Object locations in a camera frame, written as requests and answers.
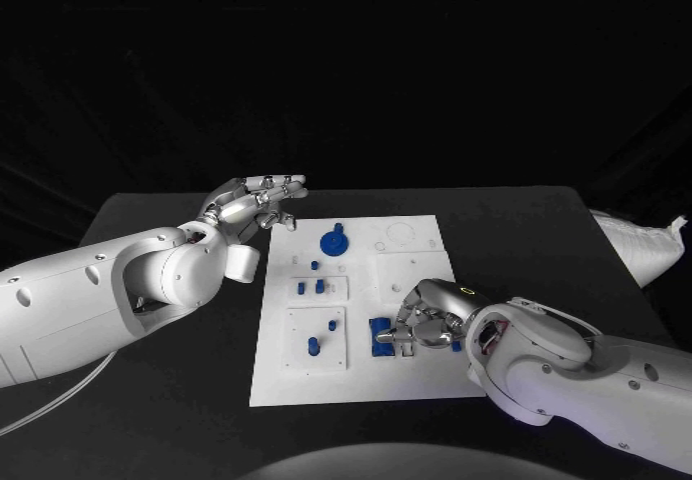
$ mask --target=blue knob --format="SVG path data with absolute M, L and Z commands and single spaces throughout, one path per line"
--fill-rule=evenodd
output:
M 344 234 L 344 225 L 338 223 L 335 225 L 335 231 L 328 232 L 322 236 L 321 248 L 326 255 L 338 257 L 349 248 L 349 239 Z
M 318 339 L 311 337 L 308 341 L 308 353 L 316 357 L 321 354 L 321 344 L 318 343 Z

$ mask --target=blue object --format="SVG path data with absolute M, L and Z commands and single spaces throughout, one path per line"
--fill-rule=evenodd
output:
M 373 356 L 394 357 L 394 345 L 391 343 L 378 342 L 378 333 L 393 328 L 393 321 L 388 318 L 371 318 L 371 334 L 373 334 Z
M 349 248 L 349 239 L 344 234 L 344 225 L 338 223 L 335 225 L 335 231 L 328 232 L 322 236 L 321 248 L 326 255 L 338 257 Z
M 308 353 L 316 357 L 321 354 L 321 344 L 318 343 L 318 339 L 311 337 L 308 341 Z

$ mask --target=robotic hand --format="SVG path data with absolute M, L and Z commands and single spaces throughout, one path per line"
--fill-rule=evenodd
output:
M 494 303 L 452 282 L 423 280 L 378 341 L 445 348 L 461 339 L 469 377 L 515 419 L 543 426 L 561 416 L 612 447 L 692 474 L 690 353 L 603 335 L 524 298 Z
M 89 364 L 189 315 L 224 277 L 250 283 L 259 228 L 296 218 L 280 201 L 306 177 L 233 179 L 197 220 L 32 260 L 0 272 L 0 388 Z

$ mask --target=white cylinder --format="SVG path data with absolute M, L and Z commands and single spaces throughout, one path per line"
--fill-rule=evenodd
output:
M 227 278 L 241 283 L 256 279 L 260 252 L 249 245 L 230 245 L 227 257 Z

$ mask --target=black backdrop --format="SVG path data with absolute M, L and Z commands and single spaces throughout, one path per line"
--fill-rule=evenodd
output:
M 86 5 L 3 10 L 0 268 L 73 248 L 115 193 L 267 173 L 690 208 L 684 6 Z

